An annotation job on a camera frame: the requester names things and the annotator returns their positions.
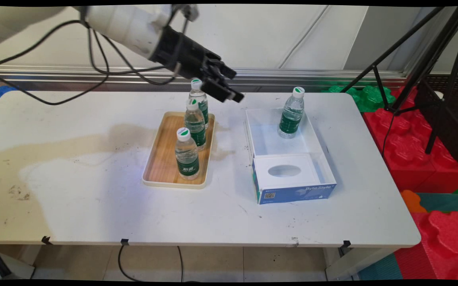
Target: table leg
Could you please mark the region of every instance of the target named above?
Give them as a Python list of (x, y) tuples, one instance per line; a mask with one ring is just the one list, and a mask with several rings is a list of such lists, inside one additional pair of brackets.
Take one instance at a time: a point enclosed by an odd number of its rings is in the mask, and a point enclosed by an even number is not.
[(327, 264), (326, 278), (328, 281), (344, 280), (396, 250), (398, 248), (352, 248), (343, 257)]

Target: white box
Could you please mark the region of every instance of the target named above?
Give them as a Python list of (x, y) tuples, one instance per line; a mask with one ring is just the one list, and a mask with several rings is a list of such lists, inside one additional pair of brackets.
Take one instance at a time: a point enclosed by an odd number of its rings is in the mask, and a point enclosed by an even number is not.
[(327, 199), (336, 186), (309, 117), (292, 139), (278, 135), (283, 108), (247, 109), (247, 139), (259, 204)]

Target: water bottle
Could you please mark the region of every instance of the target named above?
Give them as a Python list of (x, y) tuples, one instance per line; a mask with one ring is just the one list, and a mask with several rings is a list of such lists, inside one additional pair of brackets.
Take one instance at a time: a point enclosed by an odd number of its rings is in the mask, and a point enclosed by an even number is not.
[(199, 155), (196, 142), (186, 127), (178, 129), (176, 136), (178, 140), (174, 152), (180, 176), (185, 180), (193, 180), (199, 175)]
[(190, 91), (190, 95), (188, 96), (189, 99), (196, 99), (199, 103), (199, 109), (202, 112), (202, 116), (204, 116), (204, 124), (206, 130), (208, 129), (210, 123), (208, 119), (208, 98), (204, 91), (200, 90), (200, 86), (202, 85), (202, 81), (200, 79), (193, 79), (190, 83), (192, 90)]
[(301, 117), (303, 116), (303, 95), (305, 89), (295, 87), (293, 95), (285, 102), (282, 118), (278, 125), (278, 135), (282, 138), (293, 138), (300, 125)]
[(206, 146), (206, 128), (204, 117), (199, 109), (197, 99), (187, 100), (187, 112), (185, 112), (185, 127), (190, 130), (192, 138), (196, 142), (198, 151), (204, 150)]

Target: floor tile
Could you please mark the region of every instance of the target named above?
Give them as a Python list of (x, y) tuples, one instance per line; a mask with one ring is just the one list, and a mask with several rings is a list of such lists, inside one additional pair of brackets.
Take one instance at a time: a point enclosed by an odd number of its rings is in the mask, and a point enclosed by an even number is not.
[[(121, 246), (113, 246), (104, 280), (129, 281), (118, 267)], [(181, 263), (176, 246), (125, 246), (121, 267), (130, 277), (142, 281), (179, 282)]]
[(326, 281), (322, 248), (245, 247), (245, 282)]
[(111, 246), (44, 245), (33, 279), (102, 280)]
[(182, 246), (183, 281), (243, 282), (242, 247)]

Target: orange foam piece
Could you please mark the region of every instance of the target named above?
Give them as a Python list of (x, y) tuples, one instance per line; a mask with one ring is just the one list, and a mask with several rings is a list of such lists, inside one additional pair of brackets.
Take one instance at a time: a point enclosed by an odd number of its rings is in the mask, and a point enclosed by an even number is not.
[(412, 192), (411, 190), (403, 190), (402, 192), (400, 192), (400, 195), (402, 196), (404, 203), (406, 203), (406, 206), (408, 207), (410, 213), (427, 212), (427, 210), (425, 210), (425, 208), (420, 205), (421, 199), (420, 196), (416, 193)]

